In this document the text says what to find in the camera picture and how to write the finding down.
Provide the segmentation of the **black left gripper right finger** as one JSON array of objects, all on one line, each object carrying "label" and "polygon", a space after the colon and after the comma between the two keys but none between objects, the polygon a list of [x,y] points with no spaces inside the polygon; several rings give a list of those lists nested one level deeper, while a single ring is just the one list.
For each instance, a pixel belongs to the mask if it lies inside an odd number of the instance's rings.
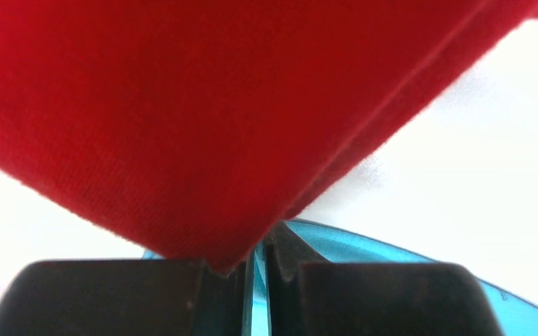
[{"label": "black left gripper right finger", "polygon": [[458,265],[330,262],[283,223],[263,246],[272,335],[502,334]]}]

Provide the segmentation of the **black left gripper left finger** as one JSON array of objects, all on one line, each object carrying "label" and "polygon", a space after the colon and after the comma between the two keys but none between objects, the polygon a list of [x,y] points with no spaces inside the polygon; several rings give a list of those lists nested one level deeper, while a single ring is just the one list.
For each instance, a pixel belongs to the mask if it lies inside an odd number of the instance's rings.
[{"label": "black left gripper left finger", "polygon": [[250,262],[35,262],[0,301],[0,335],[249,335],[252,277]]}]

